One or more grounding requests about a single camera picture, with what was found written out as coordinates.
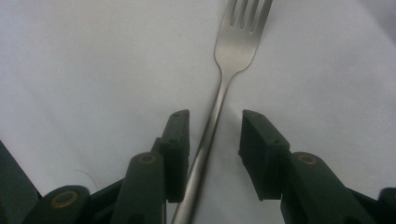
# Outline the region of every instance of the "metal fork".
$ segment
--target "metal fork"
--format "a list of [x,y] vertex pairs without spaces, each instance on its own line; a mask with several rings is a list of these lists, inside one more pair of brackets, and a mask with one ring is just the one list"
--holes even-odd
[[192,222],[228,86],[231,79],[239,72],[245,70],[253,60],[272,0],[265,0],[259,16],[255,15],[259,0],[252,0],[248,12],[248,0],[242,0],[238,11],[235,10],[236,3],[237,0],[228,2],[224,19],[219,29],[215,48],[216,62],[221,71],[219,92],[189,173],[184,201],[177,207],[172,221],[173,224],[190,224]]

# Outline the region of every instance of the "white tablecloth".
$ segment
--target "white tablecloth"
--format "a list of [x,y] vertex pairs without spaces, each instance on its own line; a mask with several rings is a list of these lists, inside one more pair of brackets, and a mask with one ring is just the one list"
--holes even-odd
[[[226,5],[0,3],[0,139],[42,194],[121,179],[186,108],[192,161],[219,84]],[[237,155],[243,109],[346,186],[374,198],[396,186],[395,22],[394,0],[274,1],[253,63],[229,89],[195,223],[283,223]]]

